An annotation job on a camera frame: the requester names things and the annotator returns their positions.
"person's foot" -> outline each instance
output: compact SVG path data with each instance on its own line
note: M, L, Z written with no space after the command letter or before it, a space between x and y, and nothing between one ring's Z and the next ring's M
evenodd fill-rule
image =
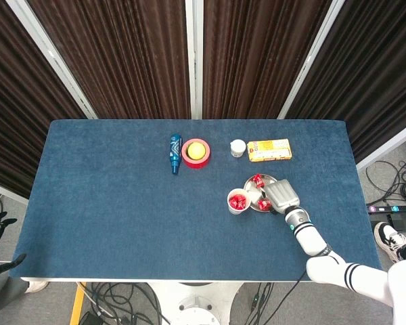
M397 232L389 223L379 222L375 226L374 239L390 257L391 261L397 263L403 259L399 252L406 246L406 237Z
M37 293L48 285L48 281L30 281L25 293Z

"yellow ball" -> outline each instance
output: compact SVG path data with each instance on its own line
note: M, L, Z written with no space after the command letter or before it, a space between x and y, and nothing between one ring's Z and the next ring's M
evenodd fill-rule
M206 154L206 148L200 142L193 142L188 147L188 156L192 160L199 160Z

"blue bottle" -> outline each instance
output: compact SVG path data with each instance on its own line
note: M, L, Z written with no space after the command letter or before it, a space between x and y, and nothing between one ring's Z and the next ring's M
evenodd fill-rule
M182 161L181 150L182 137L180 134L175 133L170 138L170 164L173 175L177 175L179 171L179 164Z

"curtain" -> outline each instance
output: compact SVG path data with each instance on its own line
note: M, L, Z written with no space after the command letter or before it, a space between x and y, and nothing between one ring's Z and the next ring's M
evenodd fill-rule
M59 118L84 114L0 1L0 186L28 198L49 124Z
M205 0L204 118L276 118L330 0Z
M185 2L28 0L100 118L190 118Z
M357 162L406 127L406 1L347 1L287 118L346 121Z

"white bottle cap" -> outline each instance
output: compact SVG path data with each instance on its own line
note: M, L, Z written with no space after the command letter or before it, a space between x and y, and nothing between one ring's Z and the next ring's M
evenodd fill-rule
M241 157L246 149L246 144L240 139L233 140L230 142L230 152L233 157Z

